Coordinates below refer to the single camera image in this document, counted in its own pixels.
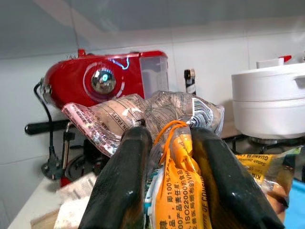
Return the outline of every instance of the white tile wall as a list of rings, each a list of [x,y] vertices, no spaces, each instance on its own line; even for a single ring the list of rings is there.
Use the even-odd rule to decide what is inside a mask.
[[[32,89],[65,53],[159,49],[168,55],[170,90],[184,91],[195,68],[197,93],[233,119],[231,74],[255,62],[305,50],[305,2],[296,0],[33,0],[0,8],[0,229],[42,179],[48,135],[26,136],[47,117]],[[55,119],[63,118],[52,109]],[[61,133],[55,134],[61,152]]]

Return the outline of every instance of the plastic bag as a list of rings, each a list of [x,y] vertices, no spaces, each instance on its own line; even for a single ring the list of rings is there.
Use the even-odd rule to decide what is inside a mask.
[[[302,147],[278,155],[237,155],[264,192],[273,210],[283,222],[289,206],[289,192],[295,169],[295,156]]]
[[[213,229],[283,229],[263,192],[228,145],[203,128],[191,133]]]
[[[212,228],[204,182],[192,152],[190,129],[180,122],[169,133],[161,158],[164,167],[157,170],[148,190],[151,228]]]
[[[146,167],[152,144],[144,127],[124,133],[118,152],[96,180],[79,228],[143,228]]]
[[[92,107],[70,103],[63,107],[62,112],[108,156],[115,153],[123,132],[139,125],[139,119],[146,121],[153,139],[172,120],[181,119],[191,127],[208,128],[218,135],[224,120],[222,106],[216,106],[193,94],[163,91],[154,93],[150,99],[132,94]]]

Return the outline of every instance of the kitchen counter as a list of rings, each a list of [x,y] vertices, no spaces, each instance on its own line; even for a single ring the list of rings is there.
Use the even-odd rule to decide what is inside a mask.
[[[59,209],[61,199],[60,196],[56,194],[56,190],[59,189],[59,187],[59,181],[51,181],[44,178],[8,229],[30,229],[31,220]]]

